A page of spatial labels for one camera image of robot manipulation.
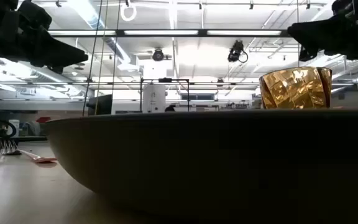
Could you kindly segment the amber faceted glass cup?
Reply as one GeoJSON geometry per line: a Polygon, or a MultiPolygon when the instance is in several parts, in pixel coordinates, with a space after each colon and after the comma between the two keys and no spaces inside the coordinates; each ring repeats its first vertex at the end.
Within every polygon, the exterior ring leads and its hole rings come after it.
{"type": "Polygon", "coordinates": [[[331,106],[331,69],[295,67],[276,70],[259,78],[265,109],[319,109],[331,106]]]}

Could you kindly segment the metal fork with red handle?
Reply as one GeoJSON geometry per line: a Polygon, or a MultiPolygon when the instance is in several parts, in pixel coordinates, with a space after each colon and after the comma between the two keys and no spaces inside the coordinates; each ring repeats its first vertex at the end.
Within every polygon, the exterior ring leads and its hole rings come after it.
{"type": "Polygon", "coordinates": [[[53,163],[57,162],[57,159],[54,157],[42,157],[38,156],[32,152],[27,152],[20,150],[18,145],[14,140],[2,140],[0,141],[0,153],[4,156],[19,156],[25,155],[27,156],[32,162],[36,164],[46,164],[46,163],[53,163]]]}

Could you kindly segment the dark round plate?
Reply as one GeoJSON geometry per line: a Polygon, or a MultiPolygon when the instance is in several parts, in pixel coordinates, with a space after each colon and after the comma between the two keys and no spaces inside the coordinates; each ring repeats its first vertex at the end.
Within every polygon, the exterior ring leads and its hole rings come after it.
{"type": "Polygon", "coordinates": [[[118,207],[241,224],[358,224],[358,110],[52,120],[61,166],[118,207]]]}

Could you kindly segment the black plastic tray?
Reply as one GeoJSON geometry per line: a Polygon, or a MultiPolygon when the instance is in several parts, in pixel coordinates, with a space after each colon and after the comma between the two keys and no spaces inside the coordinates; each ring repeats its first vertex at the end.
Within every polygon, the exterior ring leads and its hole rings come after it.
{"type": "Polygon", "coordinates": [[[19,136],[19,137],[10,137],[10,138],[0,137],[0,141],[2,140],[13,140],[16,142],[48,141],[47,137],[45,136],[19,136]]]}

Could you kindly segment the black computer monitor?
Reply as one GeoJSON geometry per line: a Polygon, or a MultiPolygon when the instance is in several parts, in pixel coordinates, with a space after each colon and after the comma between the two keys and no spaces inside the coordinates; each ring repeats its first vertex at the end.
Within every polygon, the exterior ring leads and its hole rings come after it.
{"type": "Polygon", "coordinates": [[[112,95],[90,98],[86,103],[88,116],[111,114],[112,95]]]}

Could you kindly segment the black overhead light bar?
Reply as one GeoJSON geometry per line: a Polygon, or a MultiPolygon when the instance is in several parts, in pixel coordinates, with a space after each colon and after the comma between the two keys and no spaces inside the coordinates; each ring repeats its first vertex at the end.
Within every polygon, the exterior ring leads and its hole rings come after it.
{"type": "Polygon", "coordinates": [[[106,29],[49,30],[52,37],[283,37],[287,30],[275,29],[106,29]]]}

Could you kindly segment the round black ceiling fixture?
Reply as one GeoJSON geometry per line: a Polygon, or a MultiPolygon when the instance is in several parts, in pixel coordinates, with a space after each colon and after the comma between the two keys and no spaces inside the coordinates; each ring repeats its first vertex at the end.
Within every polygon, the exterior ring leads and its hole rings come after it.
{"type": "Polygon", "coordinates": [[[165,58],[162,49],[155,49],[152,55],[152,59],[156,62],[162,61],[165,58]]]}

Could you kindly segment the white standing pillar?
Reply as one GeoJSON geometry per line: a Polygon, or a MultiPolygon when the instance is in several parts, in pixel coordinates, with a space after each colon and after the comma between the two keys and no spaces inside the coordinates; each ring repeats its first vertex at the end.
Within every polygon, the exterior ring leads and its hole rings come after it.
{"type": "Polygon", "coordinates": [[[163,113],[166,108],[166,89],[164,85],[147,84],[143,88],[142,112],[163,113]]]}

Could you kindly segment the black metal stand frame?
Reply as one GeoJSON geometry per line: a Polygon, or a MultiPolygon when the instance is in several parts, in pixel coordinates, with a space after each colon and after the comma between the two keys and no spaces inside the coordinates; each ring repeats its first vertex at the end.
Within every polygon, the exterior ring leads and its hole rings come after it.
{"type": "Polygon", "coordinates": [[[146,86],[147,84],[156,84],[156,85],[164,85],[165,89],[167,85],[181,85],[182,83],[186,83],[187,84],[187,95],[190,95],[190,80],[189,79],[177,79],[177,78],[157,78],[157,79],[153,79],[153,78],[148,78],[148,79],[144,79],[141,78],[140,79],[140,83],[139,83],[139,91],[140,91],[140,101],[139,101],[139,107],[140,107],[140,111],[142,112],[142,98],[143,98],[143,88],[144,86],[146,86]]]}

